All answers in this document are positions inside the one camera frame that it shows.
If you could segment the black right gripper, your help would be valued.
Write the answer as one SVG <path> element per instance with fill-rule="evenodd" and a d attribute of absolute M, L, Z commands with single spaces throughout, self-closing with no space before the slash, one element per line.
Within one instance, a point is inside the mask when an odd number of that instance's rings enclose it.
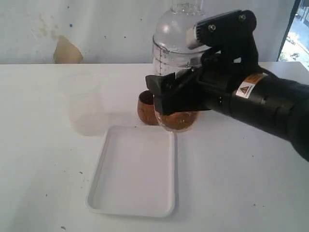
<path fill-rule="evenodd" d="M 222 110 L 236 85 L 257 69 L 253 37 L 256 25 L 256 16 L 250 10 L 234 10 L 198 21 L 194 25 L 195 40 L 208 47 L 201 57 L 200 70 L 145 77 L 155 111 L 168 116 L 211 107 Z"/>

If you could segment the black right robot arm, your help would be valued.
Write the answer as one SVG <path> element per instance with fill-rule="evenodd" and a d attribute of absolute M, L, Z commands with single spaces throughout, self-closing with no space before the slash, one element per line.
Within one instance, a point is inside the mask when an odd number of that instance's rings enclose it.
<path fill-rule="evenodd" d="M 258 64 L 256 17 L 234 10 L 198 21 L 186 33 L 189 49 L 207 46 L 198 68 L 148 75 L 157 113 L 213 110 L 289 141 L 309 158 L 309 87 Z"/>

